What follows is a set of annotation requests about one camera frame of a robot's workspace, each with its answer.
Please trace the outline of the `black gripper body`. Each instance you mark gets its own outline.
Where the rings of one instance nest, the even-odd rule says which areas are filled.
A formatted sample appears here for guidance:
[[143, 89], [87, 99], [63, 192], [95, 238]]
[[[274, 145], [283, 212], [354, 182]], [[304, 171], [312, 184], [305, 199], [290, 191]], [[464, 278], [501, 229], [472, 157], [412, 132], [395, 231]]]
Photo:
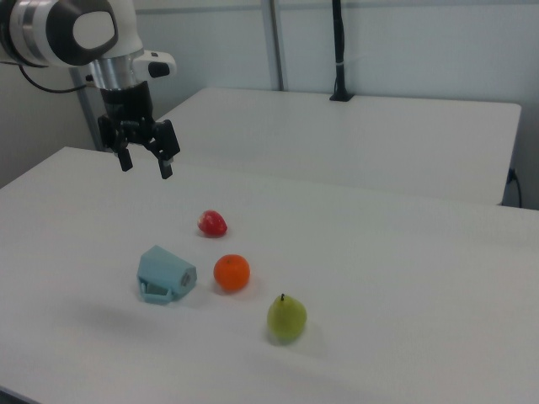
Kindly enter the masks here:
[[115, 144], [116, 135], [127, 129], [130, 143], [143, 144], [152, 139], [152, 99], [147, 82], [122, 89], [101, 89], [106, 113], [99, 117], [99, 132], [104, 144]]

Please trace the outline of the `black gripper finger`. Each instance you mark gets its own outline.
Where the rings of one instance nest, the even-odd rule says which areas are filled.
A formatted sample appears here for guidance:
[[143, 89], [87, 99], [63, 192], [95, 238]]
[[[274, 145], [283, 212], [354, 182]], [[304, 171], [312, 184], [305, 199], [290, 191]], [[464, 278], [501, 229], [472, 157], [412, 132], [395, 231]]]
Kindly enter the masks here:
[[164, 120], [151, 124], [144, 146], [157, 159], [162, 179], [170, 178], [173, 175], [173, 158], [180, 153], [172, 122]]
[[102, 115], [98, 118], [98, 126], [103, 146], [117, 156], [122, 171], [127, 172], [132, 169], [131, 155], [127, 150], [129, 142], [123, 130], [118, 129], [108, 115]]

